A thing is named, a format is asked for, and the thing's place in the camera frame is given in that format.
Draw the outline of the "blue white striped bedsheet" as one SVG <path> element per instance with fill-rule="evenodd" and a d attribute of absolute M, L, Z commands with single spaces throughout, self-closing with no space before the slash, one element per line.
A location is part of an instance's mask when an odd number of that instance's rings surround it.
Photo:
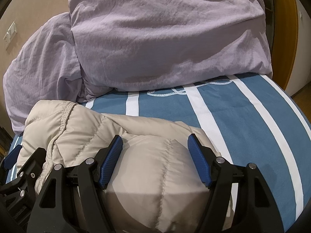
<path fill-rule="evenodd" d="M 82 105 L 100 114 L 158 118 L 202 129 L 211 148 L 233 165 L 254 163 L 277 204 L 283 232 L 310 201 L 310 123 L 265 75 L 222 76 L 165 90 L 116 90 Z M 22 142 L 1 163 L 17 177 Z"/>

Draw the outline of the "white wall switch panel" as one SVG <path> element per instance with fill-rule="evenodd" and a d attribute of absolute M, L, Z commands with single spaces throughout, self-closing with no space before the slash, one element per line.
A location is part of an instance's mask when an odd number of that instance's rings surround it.
<path fill-rule="evenodd" d="M 16 36 L 16 34 L 17 34 L 17 27 L 16 27 L 15 22 L 13 22 L 3 37 L 5 49 L 7 49 L 9 47 L 10 43 L 12 42 L 12 40 Z"/>

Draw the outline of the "small lavender pillow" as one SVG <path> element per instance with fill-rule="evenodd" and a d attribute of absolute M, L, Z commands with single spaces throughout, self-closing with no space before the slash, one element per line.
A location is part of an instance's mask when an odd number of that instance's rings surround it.
<path fill-rule="evenodd" d="M 263 0 L 68 0 L 85 88 L 170 88 L 272 74 Z"/>

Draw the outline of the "large lavender pillow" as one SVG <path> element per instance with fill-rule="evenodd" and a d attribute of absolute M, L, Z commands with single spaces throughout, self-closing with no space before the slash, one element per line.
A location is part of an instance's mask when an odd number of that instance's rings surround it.
<path fill-rule="evenodd" d="M 5 106 L 16 135 L 39 100 L 84 103 L 110 87 L 95 86 L 81 68 L 68 12 L 41 26 L 23 45 L 3 77 Z"/>

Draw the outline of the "beige puffer jacket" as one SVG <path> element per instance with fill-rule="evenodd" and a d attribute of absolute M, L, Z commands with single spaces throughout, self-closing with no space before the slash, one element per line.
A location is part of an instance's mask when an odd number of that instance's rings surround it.
<path fill-rule="evenodd" d="M 195 134 L 206 147 L 204 131 L 183 122 L 100 114 L 63 100 L 40 100 L 29 113 L 17 166 L 46 149 L 35 191 L 54 165 L 76 166 L 109 146 L 115 135 L 123 149 L 102 197 L 116 231 L 194 232 L 209 197 L 187 147 Z"/>

